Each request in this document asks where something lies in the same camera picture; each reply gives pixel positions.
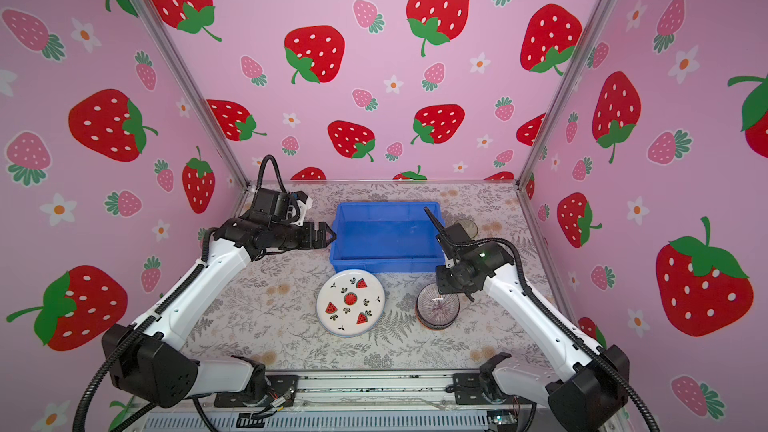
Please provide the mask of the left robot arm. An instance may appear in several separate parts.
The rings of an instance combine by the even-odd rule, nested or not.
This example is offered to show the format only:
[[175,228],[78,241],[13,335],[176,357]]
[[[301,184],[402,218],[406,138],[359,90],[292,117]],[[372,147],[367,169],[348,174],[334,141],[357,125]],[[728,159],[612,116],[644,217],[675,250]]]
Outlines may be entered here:
[[227,284],[249,264],[291,251],[329,247],[337,238],[325,222],[306,220],[311,199],[258,186],[250,207],[206,231],[194,265],[155,305],[130,326],[112,326],[102,338],[105,361],[80,399],[72,421],[85,428],[87,414],[104,379],[145,400],[145,405],[118,425],[124,431],[156,407],[171,408],[184,400],[229,394],[247,406],[263,404],[262,417],[281,403],[264,364],[247,357],[202,362],[181,351],[195,324]]

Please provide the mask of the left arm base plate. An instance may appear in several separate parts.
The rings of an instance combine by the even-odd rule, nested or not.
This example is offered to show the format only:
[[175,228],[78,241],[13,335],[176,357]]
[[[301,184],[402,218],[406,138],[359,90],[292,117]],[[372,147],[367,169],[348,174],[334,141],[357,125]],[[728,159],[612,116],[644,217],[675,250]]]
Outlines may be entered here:
[[292,407],[298,389],[299,376],[291,374],[266,375],[242,392],[216,395],[215,408],[267,409],[275,401],[277,407]]

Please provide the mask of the white watermelon pattern plate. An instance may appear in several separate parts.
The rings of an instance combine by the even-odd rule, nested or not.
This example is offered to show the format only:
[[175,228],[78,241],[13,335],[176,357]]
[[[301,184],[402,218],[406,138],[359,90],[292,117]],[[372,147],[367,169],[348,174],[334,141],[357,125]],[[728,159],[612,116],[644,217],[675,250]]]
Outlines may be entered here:
[[331,334],[355,337],[373,328],[382,317],[386,293],[373,274],[349,269],[330,277],[317,295],[316,312]]

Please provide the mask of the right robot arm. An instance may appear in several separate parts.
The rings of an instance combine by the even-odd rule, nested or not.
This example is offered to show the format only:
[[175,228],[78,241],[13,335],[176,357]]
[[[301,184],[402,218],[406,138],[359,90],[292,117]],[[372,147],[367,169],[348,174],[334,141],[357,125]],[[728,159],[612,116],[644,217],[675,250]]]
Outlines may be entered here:
[[632,402],[650,431],[660,429],[640,394],[630,385],[630,361],[616,345],[604,347],[559,312],[527,280],[518,249],[508,240],[471,240],[463,227],[443,226],[425,213],[437,231],[446,263],[436,268],[442,295],[471,298],[483,291],[533,338],[558,379],[544,386],[546,404],[567,431],[597,431]]

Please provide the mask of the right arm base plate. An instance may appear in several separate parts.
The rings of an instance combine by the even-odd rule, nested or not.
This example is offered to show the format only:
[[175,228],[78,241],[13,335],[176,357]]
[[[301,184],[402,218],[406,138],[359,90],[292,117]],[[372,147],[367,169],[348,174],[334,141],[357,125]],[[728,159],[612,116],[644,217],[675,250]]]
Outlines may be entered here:
[[446,391],[458,405],[501,405],[512,400],[480,373],[455,373]]

